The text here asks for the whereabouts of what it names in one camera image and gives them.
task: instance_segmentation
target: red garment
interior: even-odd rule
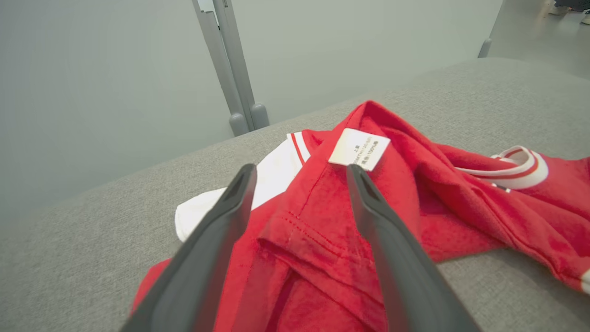
[[[386,330],[345,167],[328,163],[344,128],[391,139],[369,176],[433,260],[508,246],[590,292],[589,159],[523,147],[484,157],[432,143],[366,102],[330,132],[307,131],[311,157],[283,194],[253,211],[232,253],[216,331]],[[161,270],[150,271],[136,303]]]

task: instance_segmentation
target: gray upholstered surface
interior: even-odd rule
[[[0,330],[114,331],[151,265],[179,246],[176,205],[227,185],[301,129],[331,129],[375,99],[432,140],[482,154],[515,144],[549,155],[590,155],[590,82],[505,59],[469,61],[261,129],[11,220],[0,243]],[[509,250],[440,265],[486,331],[590,329],[590,297]]]

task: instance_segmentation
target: white tag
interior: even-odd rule
[[[357,164],[366,171],[372,171],[389,142],[387,137],[345,128],[328,161],[344,166]]]

